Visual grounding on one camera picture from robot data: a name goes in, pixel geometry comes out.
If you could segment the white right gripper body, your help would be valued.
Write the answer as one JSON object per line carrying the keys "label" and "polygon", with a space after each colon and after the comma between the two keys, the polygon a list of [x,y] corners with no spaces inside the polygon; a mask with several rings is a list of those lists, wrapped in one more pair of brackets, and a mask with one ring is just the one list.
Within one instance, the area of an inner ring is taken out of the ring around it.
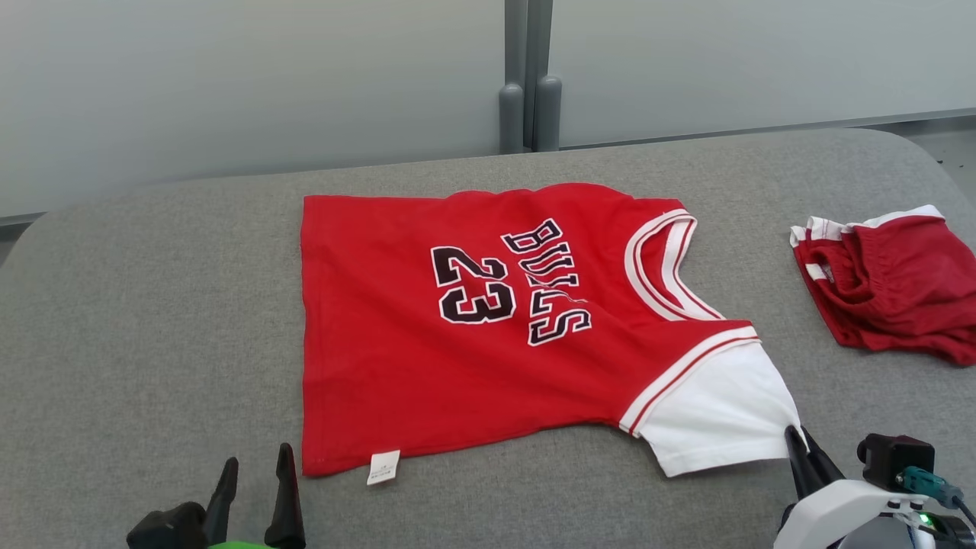
{"label": "white right gripper body", "polygon": [[804,497],[778,532],[775,548],[827,548],[883,513],[918,529],[927,496],[879,489],[864,480],[837,480]]}

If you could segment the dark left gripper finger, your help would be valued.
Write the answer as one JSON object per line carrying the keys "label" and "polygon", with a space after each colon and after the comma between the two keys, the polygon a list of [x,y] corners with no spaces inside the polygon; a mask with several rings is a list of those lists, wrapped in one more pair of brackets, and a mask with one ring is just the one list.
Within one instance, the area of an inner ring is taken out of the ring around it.
{"label": "dark left gripper finger", "polygon": [[217,480],[216,489],[206,508],[204,534],[209,546],[227,542],[230,508],[235,499],[238,472],[239,461],[236,457],[230,457],[224,462],[220,479]]}
{"label": "dark left gripper finger", "polygon": [[279,445],[275,475],[278,478],[278,494],[271,524],[265,529],[265,545],[271,548],[307,548],[292,445]]}

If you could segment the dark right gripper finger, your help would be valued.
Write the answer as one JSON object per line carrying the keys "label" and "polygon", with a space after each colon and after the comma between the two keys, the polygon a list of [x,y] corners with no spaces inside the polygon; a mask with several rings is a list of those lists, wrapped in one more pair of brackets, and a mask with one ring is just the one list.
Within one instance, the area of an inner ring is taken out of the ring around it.
{"label": "dark right gripper finger", "polygon": [[785,428],[785,445],[790,458],[796,497],[801,500],[814,491],[814,469],[808,459],[808,448],[801,430],[792,425]]}
{"label": "dark right gripper finger", "polygon": [[806,490],[820,490],[837,480],[845,480],[833,459],[816,443],[812,434],[801,429],[801,476]]}

